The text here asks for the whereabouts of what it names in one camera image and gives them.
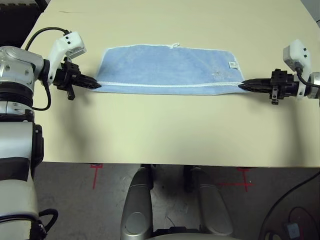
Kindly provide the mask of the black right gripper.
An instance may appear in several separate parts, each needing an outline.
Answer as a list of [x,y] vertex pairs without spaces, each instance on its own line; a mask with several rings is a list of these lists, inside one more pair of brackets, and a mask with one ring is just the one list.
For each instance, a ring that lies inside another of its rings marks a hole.
[[238,87],[253,93],[270,93],[269,98],[271,99],[271,103],[278,104],[279,100],[283,100],[285,97],[297,96],[299,82],[295,80],[294,74],[276,68],[271,73],[271,78],[244,80]]

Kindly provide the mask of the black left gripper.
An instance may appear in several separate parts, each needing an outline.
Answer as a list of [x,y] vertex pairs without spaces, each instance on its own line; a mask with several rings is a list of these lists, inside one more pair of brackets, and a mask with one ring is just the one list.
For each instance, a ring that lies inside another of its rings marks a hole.
[[58,90],[66,91],[67,99],[71,101],[75,98],[72,86],[74,81],[76,81],[76,86],[89,90],[101,87],[95,78],[81,74],[77,64],[72,62],[61,63],[61,68],[56,70],[53,85],[56,86]]

